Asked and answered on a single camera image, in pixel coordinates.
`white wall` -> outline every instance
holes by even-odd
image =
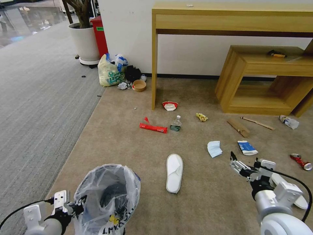
[[[111,55],[121,53],[130,64],[138,67],[143,73],[151,73],[151,8],[155,0],[98,2],[109,53]],[[291,3],[294,0],[270,2]],[[300,38],[199,35],[159,35],[158,40],[158,73],[197,75],[219,75],[231,44],[299,46],[305,49],[311,41]]]

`tiled floor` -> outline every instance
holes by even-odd
[[[0,49],[68,20],[66,14],[60,11],[58,0],[54,3],[52,0],[42,1],[40,7],[38,3],[22,5],[19,3],[0,9]],[[75,21],[76,14],[72,14],[72,18]]]

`wooden shelf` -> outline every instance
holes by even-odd
[[[313,76],[313,56],[303,55],[299,47],[231,46],[247,63],[245,74]],[[267,55],[270,50],[287,55],[286,58]]]
[[[267,55],[270,50],[287,58]],[[215,93],[225,113],[289,115],[313,89],[313,56],[298,47],[231,46]],[[245,74],[277,75],[270,86],[240,85]]]
[[[270,86],[240,85],[227,112],[268,115],[288,115],[292,108],[288,106]]]

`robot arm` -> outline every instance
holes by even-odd
[[[54,194],[54,208],[48,217],[45,202],[24,208],[27,225],[25,235],[63,235],[72,217],[83,212],[85,200],[86,198],[82,198],[77,204],[73,204],[69,202],[69,192],[63,190]]]
[[[231,168],[244,176],[252,187],[252,197],[256,202],[261,235],[313,235],[311,229],[301,220],[292,216],[291,205],[303,192],[295,184],[281,182],[274,189],[270,185],[274,162],[256,158],[254,166],[238,161],[231,152]]]

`crumpled plastic bottle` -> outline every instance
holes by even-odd
[[[279,119],[282,123],[284,123],[285,125],[287,125],[288,127],[290,127],[293,130],[299,126],[299,122],[297,120],[292,119],[288,116],[280,115]]]

